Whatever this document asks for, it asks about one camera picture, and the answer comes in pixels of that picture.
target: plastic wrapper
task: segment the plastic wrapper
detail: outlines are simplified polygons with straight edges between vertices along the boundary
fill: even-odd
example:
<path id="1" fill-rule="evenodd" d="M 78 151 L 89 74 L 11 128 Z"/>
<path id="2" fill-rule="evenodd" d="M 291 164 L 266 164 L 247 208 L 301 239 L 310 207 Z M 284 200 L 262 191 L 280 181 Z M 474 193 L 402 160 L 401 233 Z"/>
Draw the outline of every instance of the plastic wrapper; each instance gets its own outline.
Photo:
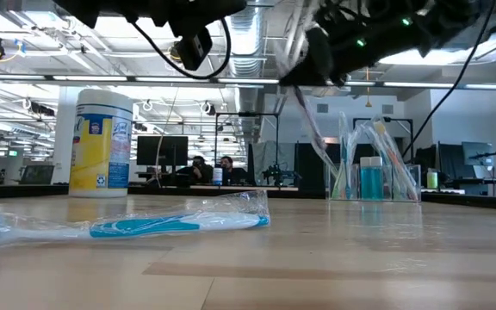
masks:
<path id="1" fill-rule="evenodd" d="M 154 214 L 124 214 L 92 222 L 59 224 L 0 213 L 0 246 L 25 242 L 90 242 L 173 233 L 198 233 L 268 226 L 265 191 L 190 201 Z"/>
<path id="2" fill-rule="evenodd" d="M 332 191 L 332 199 L 354 199 L 357 197 L 357 189 L 353 189 L 352 185 L 352 169 L 353 158 L 357 146 L 357 139 L 361 135 L 360 130 L 355 130 L 350 133 L 348 118 L 344 112 L 340 112 L 339 116 L 339 141 L 340 141 L 340 166 L 338 169 L 338 177 L 335 177 L 335 184 Z"/>
<path id="3" fill-rule="evenodd" d="M 286 75 L 290 69 L 295 65 L 295 61 L 290 61 L 288 55 L 277 45 L 274 46 L 276 54 L 277 70 L 280 76 Z M 317 155 L 330 167 L 332 174 L 338 178 L 338 169 L 334 166 L 330 157 L 326 154 L 326 143 L 319 132 L 319 127 L 313 117 L 313 113 L 309 109 L 306 98 L 303 96 L 298 86 L 287 87 L 288 95 L 296 98 L 298 102 L 297 107 L 303 117 L 305 127 L 310 133 L 311 145 Z"/>
<path id="4" fill-rule="evenodd" d="M 407 169 L 394 139 L 389 135 L 381 117 L 361 125 L 361 129 L 370 137 L 372 145 L 380 154 L 382 163 L 391 167 L 392 173 L 387 174 L 386 182 L 392 186 L 395 200 L 417 201 L 419 189 L 417 183 Z"/>

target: person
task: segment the person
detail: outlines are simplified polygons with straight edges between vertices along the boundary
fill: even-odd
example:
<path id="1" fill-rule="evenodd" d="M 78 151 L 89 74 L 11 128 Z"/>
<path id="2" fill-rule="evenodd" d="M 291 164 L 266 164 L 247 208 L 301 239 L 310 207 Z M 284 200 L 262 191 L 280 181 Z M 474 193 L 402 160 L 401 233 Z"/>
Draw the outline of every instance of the person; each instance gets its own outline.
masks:
<path id="1" fill-rule="evenodd" d="M 220 160 L 223 169 L 223 185 L 252 184 L 248 172 L 242 168 L 233 168 L 233 159 L 224 156 Z"/>
<path id="2" fill-rule="evenodd" d="M 191 167 L 191 180 L 195 184 L 210 184 L 214 174 L 214 168 L 206 164 L 202 156 L 193 157 L 193 166 Z"/>

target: table surface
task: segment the table surface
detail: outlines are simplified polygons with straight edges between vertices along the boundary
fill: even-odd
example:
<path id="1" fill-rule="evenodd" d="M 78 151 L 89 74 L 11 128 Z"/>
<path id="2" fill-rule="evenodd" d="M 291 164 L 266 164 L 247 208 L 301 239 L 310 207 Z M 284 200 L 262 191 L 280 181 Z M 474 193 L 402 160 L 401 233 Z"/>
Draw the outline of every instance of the table surface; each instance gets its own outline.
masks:
<path id="1" fill-rule="evenodd" d="M 94 220 L 211 198 L 0 200 Z M 0 309 L 496 309 L 496 210 L 270 200 L 270 227 L 0 249 Z"/>

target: ceiling pipe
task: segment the ceiling pipe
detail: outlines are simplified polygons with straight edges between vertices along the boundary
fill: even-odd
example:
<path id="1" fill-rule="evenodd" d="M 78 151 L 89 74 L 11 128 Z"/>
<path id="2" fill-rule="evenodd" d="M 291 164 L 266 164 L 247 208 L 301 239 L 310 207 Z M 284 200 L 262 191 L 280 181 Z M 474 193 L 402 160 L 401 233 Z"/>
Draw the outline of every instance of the ceiling pipe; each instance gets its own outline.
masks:
<path id="1" fill-rule="evenodd" d="M 242 59 L 233 57 L 231 73 L 236 78 L 258 78 L 263 63 L 257 57 L 262 52 L 264 37 L 264 10 L 258 7 L 247 7 L 228 18 L 231 28 L 232 56 L 247 56 Z M 235 106 L 239 112 L 256 111 L 259 89 L 237 88 L 235 90 Z M 240 131 L 252 131 L 249 122 L 240 119 Z"/>

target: white lid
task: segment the white lid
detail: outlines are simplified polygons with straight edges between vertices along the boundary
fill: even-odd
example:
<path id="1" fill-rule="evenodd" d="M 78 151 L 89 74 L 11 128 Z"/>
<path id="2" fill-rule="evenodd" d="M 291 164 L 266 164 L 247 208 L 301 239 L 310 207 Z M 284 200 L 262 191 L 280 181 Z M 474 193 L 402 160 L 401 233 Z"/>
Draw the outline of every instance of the white lid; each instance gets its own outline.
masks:
<path id="1" fill-rule="evenodd" d="M 371 158 L 361 158 L 361 167 L 381 167 L 382 158 L 380 156 L 374 156 Z"/>

